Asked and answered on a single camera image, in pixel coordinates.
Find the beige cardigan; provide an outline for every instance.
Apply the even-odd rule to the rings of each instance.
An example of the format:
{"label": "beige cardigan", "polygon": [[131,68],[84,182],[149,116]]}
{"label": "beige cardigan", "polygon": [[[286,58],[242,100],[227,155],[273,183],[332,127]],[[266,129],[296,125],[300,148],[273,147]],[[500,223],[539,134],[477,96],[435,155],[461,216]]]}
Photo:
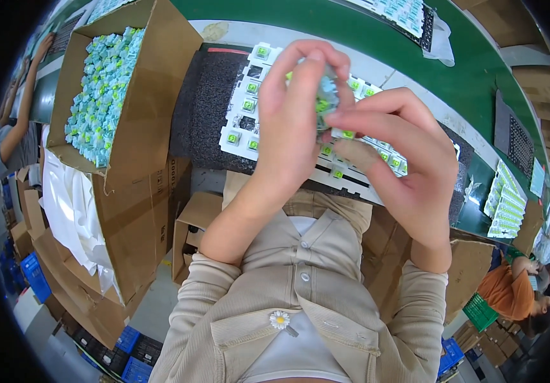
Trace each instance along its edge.
{"label": "beige cardigan", "polygon": [[[331,256],[337,250],[353,251],[358,247],[353,230],[337,217],[328,211],[305,236],[288,240],[311,239],[310,252],[319,251],[321,241],[343,243],[337,249],[323,247]],[[294,259],[300,249],[278,242],[280,231],[292,233],[289,219],[285,221],[286,216],[279,214],[248,252],[256,243],[263,250],[277,243],[279,248],[275,246],[270,256]],[[446,274],[423,272],[407,261],[400,280],[399,309],[386,326],[360,282],[307,262],[292,263],[241,273],[237,267],[194,254],[149,381],[236,383],[277,335],[279,330],[269,320],[275,310],[291,315],[304,310],[354,383],[436,380]]]}

